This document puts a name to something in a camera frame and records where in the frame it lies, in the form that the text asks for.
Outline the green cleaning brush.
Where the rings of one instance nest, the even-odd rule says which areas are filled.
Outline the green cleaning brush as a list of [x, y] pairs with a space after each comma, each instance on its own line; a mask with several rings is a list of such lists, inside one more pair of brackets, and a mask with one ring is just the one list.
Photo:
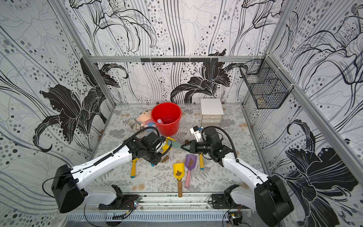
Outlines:
[[181, 148], [181, 144], [178, 143], [177, 141], [170, 141], [170, 145], [172, 146], [172, 148], [174, 149], [179, 149]]

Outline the yellow trowel blue tip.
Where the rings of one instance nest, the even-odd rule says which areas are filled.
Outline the yellow trowel blue tip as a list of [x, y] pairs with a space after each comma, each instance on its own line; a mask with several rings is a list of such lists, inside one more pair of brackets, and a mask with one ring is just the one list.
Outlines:
[[159, 162], [161, 162], [161, 160], [168, 154], [169, 151], [172, 150], [172, 146], [170, 145], [170, 141], [176, 141], [170, 137], [166, 137], [167, 139], [167, 144], [164, 146], [160, 146], [160, 144], [157, 145], [156, 148], [153, 149], [154, 153], [155, 153], [155, 158], [153, 160], [153, 163], [151, 164], [151, 166], [155, 166], [157, 165]]

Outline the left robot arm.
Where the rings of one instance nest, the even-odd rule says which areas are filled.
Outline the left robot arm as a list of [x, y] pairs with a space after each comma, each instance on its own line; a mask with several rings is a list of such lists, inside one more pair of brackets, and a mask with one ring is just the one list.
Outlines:
[[161, 151], [166, 142], [166, 137], [151, 132], [141, 139], [128, 138], [113, 150], [86, 163], [59, 167], [51, 186], [59, 212], [68, 213], [85, 204], [107, 206], [119, 202], [122, 191], [118, 186], [92, 189], [90, 183], [115, 167], [135, 159], [144, 159], [156, 166], [161, 161]]

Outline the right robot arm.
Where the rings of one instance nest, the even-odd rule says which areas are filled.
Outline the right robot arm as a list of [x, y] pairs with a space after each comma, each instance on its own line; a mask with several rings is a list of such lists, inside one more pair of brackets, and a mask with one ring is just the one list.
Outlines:
[[234, 184], [224, 191], [226, 204], [230, 208], [243, 205], [257, 212], [262, 221], [269, 227], [277, 226], [294, 210], [294, 205], [284, 186], [276, 175], [268, 176], [242, 161], [231, 146], [222, 144], [217, 126], [190, 129], [195, 139], [183, 144], [181, 149], [191, 154], [208, 154], [220, 166], [230, 170], [247, 184], [249, 189]]

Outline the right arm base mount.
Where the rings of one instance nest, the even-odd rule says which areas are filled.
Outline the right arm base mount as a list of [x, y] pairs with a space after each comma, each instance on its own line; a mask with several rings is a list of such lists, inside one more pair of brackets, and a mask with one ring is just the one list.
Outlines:
[[240, 185], [234, 184], [234, 185], [228, 187], [226, 190], [224, 190], [223, 194], [212, 194], [211, 197], [208, 199], [208, 204], [211, 205], [213, 207], [213, 209], [216, 209], [216, 210], [231, 209], [235, 206], [237, 206], [238, 209], [239, 208], [248, 209], [248, 207], [243, 206], [241, 204], [237, 205], [232, 200], [230, 193], [232, 192], [233, 189], [238, 188], [238, 187], [240, 187]]

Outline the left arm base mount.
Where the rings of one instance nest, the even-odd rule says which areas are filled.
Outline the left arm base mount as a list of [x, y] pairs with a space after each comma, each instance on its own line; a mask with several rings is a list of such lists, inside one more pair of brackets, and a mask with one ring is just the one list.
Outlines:
[[139, 199], [141, 198], [139, 195], [136, 194], [127, 194], [124, 195], [121, 191], [120, 187], [113, 184], [111, 187], [116, 192], [116, 198], [109, 204], [99, 204], [99, 210], [128, 210], [131, 211], [132, 209], [136, 208]]

